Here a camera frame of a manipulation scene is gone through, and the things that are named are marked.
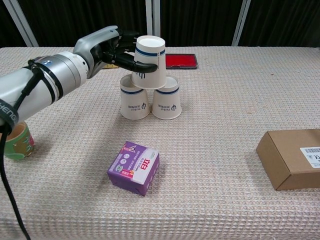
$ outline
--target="stacked paper cups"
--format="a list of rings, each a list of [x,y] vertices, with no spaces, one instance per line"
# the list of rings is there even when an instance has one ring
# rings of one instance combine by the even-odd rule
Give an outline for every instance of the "stacked paper cups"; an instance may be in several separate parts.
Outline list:
[[[179,81],[166,74],[166,42],[157,36],[140,36],[136,40],[134,60],[156,64],[151,73],[132,72],[120,81],[122,116],[130,120],[145,118],[150,111],[159,119],[170,120],[181,112]],[[154,90],[152,109],[146,90]]]

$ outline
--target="robotic arm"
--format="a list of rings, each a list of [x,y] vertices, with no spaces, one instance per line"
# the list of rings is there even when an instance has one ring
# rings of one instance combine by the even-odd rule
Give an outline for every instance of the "robotic arm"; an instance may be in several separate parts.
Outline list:
[[[135,51],[138,36],[138,32],[108,26],[79,39],[73,53],[64,51],[37,57],[29,60],[28,66],[1,76],[0,128],[5,122],[11,122],[13,127],[53,104],[95,76],[106,64],[138,73],[156,71],[156,64],[134,61],[134,57],[126,53]],[[34,77],[40,81],[15,112],[11,107]]]

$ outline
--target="red tablet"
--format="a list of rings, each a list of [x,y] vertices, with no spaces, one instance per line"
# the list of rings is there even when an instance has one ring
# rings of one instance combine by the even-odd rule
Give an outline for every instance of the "red tablet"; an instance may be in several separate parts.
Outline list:
[[[194,54],[173,54],[165,55],[166,69],[196,69],[197,58]]]

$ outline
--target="black curtain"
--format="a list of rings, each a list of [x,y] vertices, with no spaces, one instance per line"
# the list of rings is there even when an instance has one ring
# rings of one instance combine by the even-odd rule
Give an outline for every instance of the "black curtain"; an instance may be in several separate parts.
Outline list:
[[[239,46],[320,47],[320,1],[252,0]]]
[[[73,47],[110,25],[147,34],[145,0],[18,0],[42,47]]]
[[[242,0],[161,0],[161,37],[169,47],[231,46]]]
[[[0,48],[26,46],[3,1],[0,1],[0,22]]]

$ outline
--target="beige tablecloth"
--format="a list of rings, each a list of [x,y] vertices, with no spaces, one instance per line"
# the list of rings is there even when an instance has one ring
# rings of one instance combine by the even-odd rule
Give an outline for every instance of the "beige tablecloth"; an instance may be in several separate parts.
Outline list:
[[[2,48],[0,75],[68,47]],[[320,126],[320,51],[295,47],[179,47],[199,68],[180,80],[182,114],[120,114],[127,70],[105,69],[26,122],[35,152],[5,159],[33,239],[320,239],[320,189],[275,191],[256,153],[268,130]],[[125,141],[157,148],[145,197],[106,171]],[[24,239],[0,184],[0,238]]]

